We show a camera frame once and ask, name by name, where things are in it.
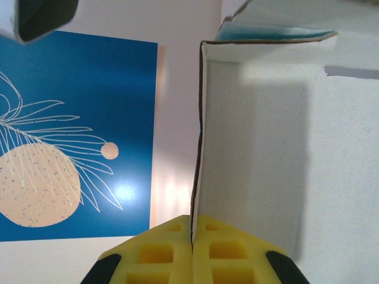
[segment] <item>beige sphere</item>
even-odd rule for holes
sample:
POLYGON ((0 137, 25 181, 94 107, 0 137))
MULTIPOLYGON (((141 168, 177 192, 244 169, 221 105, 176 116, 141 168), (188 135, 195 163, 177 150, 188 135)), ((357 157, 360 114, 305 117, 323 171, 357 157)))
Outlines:
POLYGON ((0 185, 0 212, 23 227, 62 222, 81 199, 77 169, 49 144, 26 144, 1 156, 0 185))

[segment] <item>small beige circle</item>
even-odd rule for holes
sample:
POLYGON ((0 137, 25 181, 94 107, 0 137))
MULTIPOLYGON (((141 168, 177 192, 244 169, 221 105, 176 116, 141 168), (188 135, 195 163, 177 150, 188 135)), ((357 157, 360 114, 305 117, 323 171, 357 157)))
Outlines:
POLYGON ((101 147, 101 154, 107 160, 116 159, 118 156, 118 147, 112 142, 107 142, 101 147))

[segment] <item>white wall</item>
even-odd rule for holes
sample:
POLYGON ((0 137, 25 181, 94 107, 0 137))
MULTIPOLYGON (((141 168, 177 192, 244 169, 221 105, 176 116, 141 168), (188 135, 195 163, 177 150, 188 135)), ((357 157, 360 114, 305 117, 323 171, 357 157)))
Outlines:
MULTIPOLYGON (((157 98, 153 224, 188 214, 198 139, 198 50, 221 21, 221 0, 80 0, 62 30, 158 42, 166 48, 157 98)), ((79 283, 126 238, 0 243, 1 284, 79 283)))

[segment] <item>cardboard box flap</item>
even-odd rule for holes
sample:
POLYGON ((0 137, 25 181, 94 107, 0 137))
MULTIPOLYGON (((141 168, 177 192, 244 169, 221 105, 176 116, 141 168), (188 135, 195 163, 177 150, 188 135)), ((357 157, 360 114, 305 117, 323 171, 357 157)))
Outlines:
POLYGON ((207 60, 239 63, 248 61, 283 64, 314 63, 324 66, 336 65, 378 70, 379 36, 345 32, 338 35, 330 33, 320 38, 297 40, 296 44, 289 44, 292 41, 279 42, 286 44, 251 40, 225 43, 206 42, 203 43, 203 46, 207 60))
POLYGON ((333 30, 311 30, 295 27, 252 25, 244 22, 224 21, 217 35, 217 41, 242 40, 314 40, 333 33, 333 30))
POLYGON ((254 0, 227 19, 249 25, 300 27, 378 34, 379 6, 374 1, 254 0))

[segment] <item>yellow foam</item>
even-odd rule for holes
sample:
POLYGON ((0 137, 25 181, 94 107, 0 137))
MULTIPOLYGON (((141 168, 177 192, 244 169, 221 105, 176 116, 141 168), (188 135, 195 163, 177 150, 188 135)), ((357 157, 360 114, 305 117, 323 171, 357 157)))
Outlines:
POLYGON ((266 258, 279 247, 206 216, 180 216, 103 253, 119 254, 110 284, 281 284, 266 258))
POLYGON ((281 284, 266 258, 279 247, 210 217, 197 219, 194 284, 281 284))
POLYGON ((180 216, 103 253, 121 260, 110 284, 192 283, 189 216, 180 216))

